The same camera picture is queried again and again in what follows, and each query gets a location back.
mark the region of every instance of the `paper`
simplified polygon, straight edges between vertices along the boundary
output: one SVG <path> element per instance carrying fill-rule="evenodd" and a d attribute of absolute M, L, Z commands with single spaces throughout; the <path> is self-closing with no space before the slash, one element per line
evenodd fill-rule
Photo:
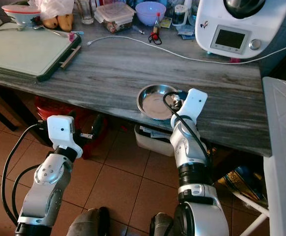
<path fill-rule="evenodd" d="M 196 35 L 195 34 L 193 34 L 193 35 L 182 35 L 181 37 L 182 37 L 182 39 L 195 39 Z"/>
<path fill-rule="evenodd" d="M 178 31 L 179 35 L 192 35 L 194 34 L 194 26 L 191 25 L 184 25 L 184 26 L 177 26 L 176 30 Z"/>
<path fill-rule="evenodd" d="M 161 21 L 161 27 L 163 28 L 170 28 L 171 24 L 172 24 L 172 18 L 170 17 L 165 16 Z"/>
<path fill-rule="evenodd" d="M 167 139 L 169 139 L 171 137 L 171 135 L 168 133 L 149 129 L 149 128 L 146 128 L 144 126 L 140 126 L 140 130 L 142 130 L 145 133 L 149 133 L 151 135 L 151 138 L 167 138 Z"/>

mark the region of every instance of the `table leg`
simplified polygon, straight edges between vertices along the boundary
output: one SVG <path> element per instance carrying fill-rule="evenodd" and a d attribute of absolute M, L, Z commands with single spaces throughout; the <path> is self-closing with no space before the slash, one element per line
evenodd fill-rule
<path fill-rule="evenodd" d="M 36 117 L 24 105 L 19 97 L 10 89 L 0 86 L 0 104 L 22 125 L 29 127 L 37 123 Z M 43 145 L 51 146 L 48 134 L 37 127 L 31 129 L 32 135 Z"/>
<path fill-rule="evenodd" d="M 1 114 L 1 112 L 0 112 L 0 121 L 11 131 L 15 131 L 17 129 L 17 127 L 14 124 L 12 124 L 4 115 Z"/>

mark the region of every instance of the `cutting board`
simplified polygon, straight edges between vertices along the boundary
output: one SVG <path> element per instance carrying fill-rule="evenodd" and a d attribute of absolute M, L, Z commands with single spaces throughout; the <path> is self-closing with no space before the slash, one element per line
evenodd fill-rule
<path fill-rule="evenodd" d="M 6 23 L 0 29 L 17 27 L 15 23 Z M 70 42 L 68 37 L 46 29 L 0 31 L 0 72 L 47 80 L 80 42 L 80 36 L 75 35 Z"/>

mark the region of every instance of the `gray marble surface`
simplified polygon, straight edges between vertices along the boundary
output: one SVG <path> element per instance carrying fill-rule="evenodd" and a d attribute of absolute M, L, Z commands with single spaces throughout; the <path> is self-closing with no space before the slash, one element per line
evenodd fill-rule
<path fill-rule="evenodd" d="M 261 77 L 257 64 L 220 65 L 182 59 L 128 39 L 109 38 L 86 43 L 110 34 L 97 22 L 81 25 L 75 17 L 74 30 L 82 30 L 82 51 L 65 70 L 58 69 L 50 80 L 0 74 L 0 85 L 89 108 L 141 124 L 171 130 L 170 122 L 141 114 L 138 92 L 150 84 L 167 84 L 177 89 L 196 88 L 208 94 L 198 118 L 202 137 L 227 147 L 264 156 L 271 154 Z M 136 24 L 146 35 L 129 29 L 115 35 L 148 42 L 151 28 Z M 207 55 L 195 40 L 182 40 L 176 30 L 161 30 L 162 48 L 187 57 L 227 62 Z"/>

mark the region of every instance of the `plastic bag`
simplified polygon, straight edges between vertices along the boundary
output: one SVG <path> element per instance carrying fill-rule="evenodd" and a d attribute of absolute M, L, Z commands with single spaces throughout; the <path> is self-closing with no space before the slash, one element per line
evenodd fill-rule
<path fill-rule="evenodd" d="M 40 19 L 47 20 L 55 16 L 71 14 L 74 0 L 29 0 L 29 5 L 41 11 Z"/>

